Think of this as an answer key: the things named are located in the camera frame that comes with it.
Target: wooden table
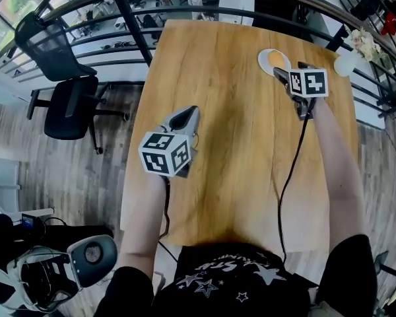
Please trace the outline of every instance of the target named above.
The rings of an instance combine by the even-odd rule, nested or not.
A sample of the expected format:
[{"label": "wooden table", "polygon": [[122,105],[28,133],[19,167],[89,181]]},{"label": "wooden table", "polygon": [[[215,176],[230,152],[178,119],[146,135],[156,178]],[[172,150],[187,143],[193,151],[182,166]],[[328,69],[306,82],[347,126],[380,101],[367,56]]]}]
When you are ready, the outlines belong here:
[{"label": "wooden table", "polygon": [[[169,20],[135,120],[121,228],[147,191],[137,150],[145,132],[173,111],[195,104],[201,110],[198,154],[189,178],[172,180],[167,241],[191,246],[240,240],[281,252],[277,203],[302,122],[283,85],[260,69],[257,56],[265,48],[283,52],[292,68],[305,61],[327,69],[328,103],[357,158],[350,82],[334,72],[335,53],[250,26]],[[321,153],[310,122],[282,208],[289,252],[327,248],[328,203]]]}]

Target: white plate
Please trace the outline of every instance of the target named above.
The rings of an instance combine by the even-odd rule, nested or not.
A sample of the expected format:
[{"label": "white plate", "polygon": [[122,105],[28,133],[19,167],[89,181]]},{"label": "white plate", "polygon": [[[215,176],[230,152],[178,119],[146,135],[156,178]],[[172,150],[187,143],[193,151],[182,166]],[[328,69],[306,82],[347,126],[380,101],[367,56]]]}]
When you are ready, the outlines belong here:
[{"label": "white plate", "polygon": [[[264,72],[266,72],[267,74],[274,77],[275,76],[273,73],[274,67],[272,65],[270,65],[269,59],[268,59],[268,55],[272,51],[279,52],[278,50],[262,50],[258,54],[258,64],[261,67],[261,69],[264,70]],[[286,65],[286,70],[290,71],[292,69],[292,66],[290,65],[290,61],[289,61],[288,57],[285,56],[282,52],[279,52],[279,53],[282,54],[282,56],[283,56],[284,64]]]}]

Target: flower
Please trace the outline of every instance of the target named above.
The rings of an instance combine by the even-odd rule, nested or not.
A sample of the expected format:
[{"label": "flower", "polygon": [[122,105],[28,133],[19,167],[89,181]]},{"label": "flower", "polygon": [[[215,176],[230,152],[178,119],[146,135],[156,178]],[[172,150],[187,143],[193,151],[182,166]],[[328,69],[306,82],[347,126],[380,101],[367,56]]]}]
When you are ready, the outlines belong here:
[{"label": "flower", "polygon": [[367,61],[378,59],[381,57],[381,47],[374,42],[372,34],[361,28],[350,31],[349,27],[345,27],[350,36],[350,45]]},{"label": "flower", "polygon": [[360,32],[359,30],[357,30],[357,29],[354,29],[354,30],[350,33],[350,35],[351,35],[353,38],[356,38],[357,36],[360,36],[360,35],[361,35],[361,32]]},{"label": "flower", "polygon": [[365,54],[364,54],[364,57],[365,57],[365,60],[367,60],[367,61],[372,61],[373,60],[373,55],[372,55],[372,52],[366,52]]}]

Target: black cable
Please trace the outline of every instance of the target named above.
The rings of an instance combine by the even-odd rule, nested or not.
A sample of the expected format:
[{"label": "black cable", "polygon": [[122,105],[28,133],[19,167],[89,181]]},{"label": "black cable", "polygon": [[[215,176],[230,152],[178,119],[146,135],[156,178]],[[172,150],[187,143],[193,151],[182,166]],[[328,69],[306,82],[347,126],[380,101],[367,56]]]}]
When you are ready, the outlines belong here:
[{"label": "black cable", "polygon": [[199,143],[199,135],[198,135],[198,133],[196,133],[196,136],[197,136],[197,144],[194,146],[194,149],[198,147],[198,143]]},{"label": "black cable", "polygon": [[298,148],[296,150],[295,157],[294,157],[293,162],[292,162],[292,166],[290,167],[290,172],[289,172],[288,178],[286,179],[286,182],[284,183],[282,194],[281,194],[280,200],[279,200],[279,205],[277,207],[277,225],[278,225],[278,228],[279,228],[280,244],[282,245],[282,251],[283,251],[283,254],[284,254],[283,264],[286,263],[286,257],[287,257],[286,256],[286,248],[284,247],[284,236],[283,236],[283,227],[282,227],[282,203],[283,203],[283,196],[284,196],[284,192],[286,190],[286,187],[288,186],[289,181],[290,181],[290,179],[292,177],[293,170],[295,169],[295,164],[296,164],[296,161],[298,160],[299,151],[301,149],[302,142],[304,141],[306,126],[308,125],[308,120],[310,119],[311,111],[314,108],[314,105],[315,105],[315,99],[312,98],[311,101],[310,101],[310,105],[308,106],[308,111],[307,111],[307,113],[305,115],[304,125],[302,126],[302,132],[301,132],[301,136],[299,138]]},{"label": "black cable", "polygon": [[49,219],[57,219],[57,220],[61,221],[61,222],[67,227],[66,222],[65,222],[63,219],[60,219],[59,217],[49,217],[48,219],[46,219],[46,220],[43,222],[43,224],[45,224]]},{"label": "black cable", "polygon": [[165,246],[163,243],[161,243],[160,241],[158,241],[158,243],[159,243],[159,245],[161,245],[161,247],[163,247],[163,249],[165,249],[165,251],[167,251],[167,252],[171,255],[171,257],[172,257],[172,258],[174,259],[174,261],[177,263],[178,260],[176,259],[176,257],[173,256],[173,254],[169,251],[169,249],[167,249],[166,246]]},{"label": "black cable", "polygon": [[396,146],[395,146],[395,143],[394,143],[394,142],[393,142],[393,140],[391,139],[391,137],[390,137],[389,133],[387,132],[387,130],[384,130],[384,131],[385,131],[385,133],[386,133],[387,137],[389,138],[389,140],[390,140],[390,142],[391,142],[391,145],[393,145],[393,148],[395,149],[395,152],[396,152]]},{"label": "black cable", "polygon": [[159,240],[167,236],[167,234],[169,233],[169,226],[170,226],[170,218],[168,214],[169,202],[170,202],[170,181],[167,176],[161,176],[161,178],[163,179],[166,185],[166,201],[164,202],[164,217],[166,218],[166,228],[158,238]]},{"label": "black cable", "polygon": [[[163,179],[164,184],[166,185],[166,199],[164,201],[164,217],[166,218],[166,228],[164,229],[164,232],[158,238],[159,240],[161,238],[167,236],[167,234],[169,233],[169,226],[170,226],[170,218],[169,218],[169,214],[168,214],[169,202],[170,202],[170,180],[168,179],[167,176],[161,176],[161,178]],[[176,257],[173,256],[173,254],[169,251],[169,249],[167,249],[166,246],[163,243],[161,243],[160,241],[158,241],[158,243],[159,243],[159,245],[161,245],[161,247],[163,247],[163,249],[165,249],[165,251],[167,251],[169,253],[169,255],[171,255],[171,257],[177,263],[178,260],[176,259]]]}]

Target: person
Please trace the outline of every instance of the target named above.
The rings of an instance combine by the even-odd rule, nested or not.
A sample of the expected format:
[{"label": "person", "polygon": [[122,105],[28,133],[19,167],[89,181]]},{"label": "person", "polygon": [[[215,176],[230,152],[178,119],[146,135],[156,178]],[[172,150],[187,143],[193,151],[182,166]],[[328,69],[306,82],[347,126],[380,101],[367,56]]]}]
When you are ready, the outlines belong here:
[{"label": "person", "polygon": [[151,279],[166,194],[162,179],[149,174],[149,191],[127,220],[118,269],[95,317],[164,310],[187,316],[372,316],[377,279],[358,166],[324,99],[317,99],[313,118],[330,202],[330,255],[315,307],[308,286],[285,270],[280,257],[238,243],[183,247],[174,282],[154,296]]}]

